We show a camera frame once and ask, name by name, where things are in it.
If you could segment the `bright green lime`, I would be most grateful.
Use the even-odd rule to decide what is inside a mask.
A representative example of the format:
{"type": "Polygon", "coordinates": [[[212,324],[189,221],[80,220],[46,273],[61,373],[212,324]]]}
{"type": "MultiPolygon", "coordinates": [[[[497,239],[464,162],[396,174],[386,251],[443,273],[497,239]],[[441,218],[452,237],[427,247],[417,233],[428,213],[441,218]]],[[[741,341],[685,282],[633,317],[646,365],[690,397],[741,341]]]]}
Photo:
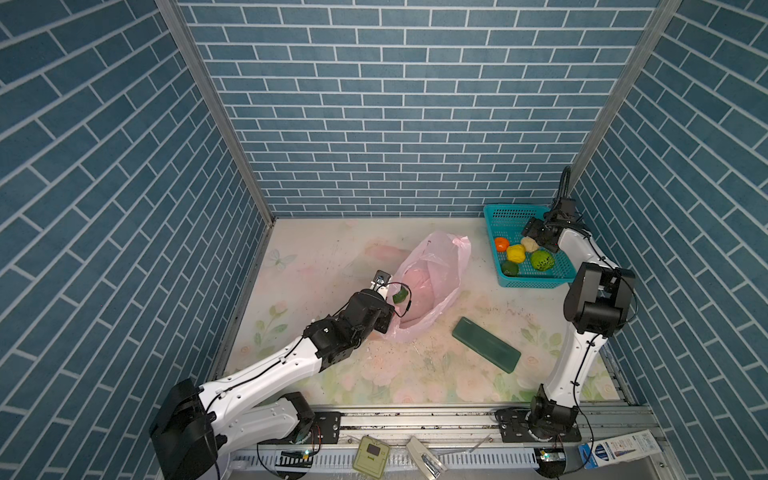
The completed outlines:
{"type": "Polygon", "coordinates": [[[531,266],[539,272],[546,272],[556,265],[555,256],[546,249],[539,249],[530,254],[531,266]]]}

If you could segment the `dark green avocado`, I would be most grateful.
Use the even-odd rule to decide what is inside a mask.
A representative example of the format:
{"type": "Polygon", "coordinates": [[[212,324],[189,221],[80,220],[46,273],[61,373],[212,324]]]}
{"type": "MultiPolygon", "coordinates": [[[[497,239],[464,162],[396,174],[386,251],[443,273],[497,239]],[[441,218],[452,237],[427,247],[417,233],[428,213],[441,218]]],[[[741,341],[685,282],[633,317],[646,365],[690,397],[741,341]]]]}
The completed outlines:
{"type": "Polygon", "coordinates": [[[513,261],[504,261],[501,266],[501,272],[505,277],[516,277],[519,275],[519,264],[513,261]]]}

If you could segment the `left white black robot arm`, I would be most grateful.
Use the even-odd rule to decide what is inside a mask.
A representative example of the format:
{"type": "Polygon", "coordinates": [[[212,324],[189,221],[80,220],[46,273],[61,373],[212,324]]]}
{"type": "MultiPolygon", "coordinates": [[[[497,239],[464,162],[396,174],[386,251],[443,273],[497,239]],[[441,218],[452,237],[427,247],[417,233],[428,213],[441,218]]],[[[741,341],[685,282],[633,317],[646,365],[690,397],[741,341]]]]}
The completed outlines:
{"type": "Polygon", "coordinates": [[[236,450],[265,440],[303,439],[314,422],[304,397],[287,394],[272,404],[266,399],[346,360],[372,332],[385,333],[396,313],[388,288],[373,282],[336,313],[312,321],[287,346],[235,374],[174,385],[148,429],[164,478],[220,473],[220,457],[236,450]]]}

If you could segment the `orange tangerine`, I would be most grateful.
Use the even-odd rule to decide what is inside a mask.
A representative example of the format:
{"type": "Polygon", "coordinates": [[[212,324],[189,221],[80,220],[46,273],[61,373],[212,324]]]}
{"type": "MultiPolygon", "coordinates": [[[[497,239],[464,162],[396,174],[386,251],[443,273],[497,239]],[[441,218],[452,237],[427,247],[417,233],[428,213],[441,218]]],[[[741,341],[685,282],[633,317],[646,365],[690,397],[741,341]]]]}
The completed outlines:
{"type": "Polygon", "coordinates": [[[494,246],[498,253],[505,253],[510,247],[510,242],[504,237],[496,237],[494,239],[494,246]]]}

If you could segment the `pink plastic bag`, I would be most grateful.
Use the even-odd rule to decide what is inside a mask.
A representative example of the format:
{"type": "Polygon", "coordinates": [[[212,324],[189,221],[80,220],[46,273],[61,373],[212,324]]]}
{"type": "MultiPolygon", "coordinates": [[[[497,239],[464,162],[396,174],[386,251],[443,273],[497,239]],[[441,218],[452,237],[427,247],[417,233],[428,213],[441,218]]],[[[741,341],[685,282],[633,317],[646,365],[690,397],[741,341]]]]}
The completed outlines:
{"type": "Polygon", "coordinates": [[[383,337],[410,342],[430,329],[458,298],[471,253],[467,236],[435,231],[425,237],[389,282],[386,300],[395,316],[383,337]],[[392,297],[401,288],[408,299],[394,304],[392,297]]]}

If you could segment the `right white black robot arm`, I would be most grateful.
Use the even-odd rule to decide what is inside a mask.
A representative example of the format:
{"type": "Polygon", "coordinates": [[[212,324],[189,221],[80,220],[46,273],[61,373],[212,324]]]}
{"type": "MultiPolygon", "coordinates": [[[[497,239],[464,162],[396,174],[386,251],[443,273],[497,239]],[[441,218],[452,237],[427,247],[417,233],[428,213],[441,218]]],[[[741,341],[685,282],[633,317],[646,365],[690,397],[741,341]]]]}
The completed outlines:
{"type": "Polygon", "coordinates": [[[523,233],[565,253],[578,271],[564,298],[568,326],[553,371],[528,408],[500,409],[494,417],[505,443],[578,441],[582,389],[602,346],[630,321],[636,275],[600,250],[573,200],[556,201],[541,219],[528,221],[523,233]]]}

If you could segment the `cream white fruit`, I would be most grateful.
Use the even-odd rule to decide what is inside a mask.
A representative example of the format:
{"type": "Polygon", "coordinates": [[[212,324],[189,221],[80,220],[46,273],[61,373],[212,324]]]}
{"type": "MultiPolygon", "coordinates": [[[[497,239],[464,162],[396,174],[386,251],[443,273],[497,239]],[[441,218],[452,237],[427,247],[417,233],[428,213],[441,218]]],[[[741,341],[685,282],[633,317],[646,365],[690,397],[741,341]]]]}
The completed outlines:
{"type": "Polygon", "coordinates": [[[520,240],[520,244],[524,247],[527,253],[536,252],[540,248],[537,241],[531,237],[523,237],[520,240]]]}

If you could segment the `dark green lime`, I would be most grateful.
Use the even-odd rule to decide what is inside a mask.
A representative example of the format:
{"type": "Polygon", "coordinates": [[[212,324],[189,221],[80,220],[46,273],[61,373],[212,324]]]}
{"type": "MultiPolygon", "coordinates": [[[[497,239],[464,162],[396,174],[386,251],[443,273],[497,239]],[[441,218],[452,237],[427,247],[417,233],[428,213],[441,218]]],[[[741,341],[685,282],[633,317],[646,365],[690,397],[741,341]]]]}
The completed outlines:
{"type": "Polygon", "coordinates": [[[409,293],[405,288],[401,288],[397,293],[395,293],[392,297],[392,301],[394,304],[400,304],[405,302],[408,299],[409,293]]]}

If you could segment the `yellow lemon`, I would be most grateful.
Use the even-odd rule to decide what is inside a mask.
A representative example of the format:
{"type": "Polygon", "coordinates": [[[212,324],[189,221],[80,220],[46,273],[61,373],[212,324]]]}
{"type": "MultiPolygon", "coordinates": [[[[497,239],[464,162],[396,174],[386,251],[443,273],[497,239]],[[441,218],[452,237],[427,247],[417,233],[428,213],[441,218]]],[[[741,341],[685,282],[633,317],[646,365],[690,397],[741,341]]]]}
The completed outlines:
{"type": "Polygon", "coordinates": [[[527,250],[522,244],[511,245],[506,250],[506,259],[515,264],[522,264],[527,258],[527,250]]]}

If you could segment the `teal plastic basket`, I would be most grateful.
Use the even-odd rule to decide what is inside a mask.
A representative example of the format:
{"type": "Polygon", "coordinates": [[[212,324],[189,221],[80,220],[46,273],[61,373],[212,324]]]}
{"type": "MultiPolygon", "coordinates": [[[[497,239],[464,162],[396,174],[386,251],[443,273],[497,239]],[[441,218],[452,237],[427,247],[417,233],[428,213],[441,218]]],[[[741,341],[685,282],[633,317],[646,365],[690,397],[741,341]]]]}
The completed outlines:
{"type": "Polygon", "coordinates": [[[523,233],[531,219],[542,220],[545,206],[491,204],[483,208],[498,284],[504,288],[551,289],[575,279],[568,256],[535,246],[523,233]]]}

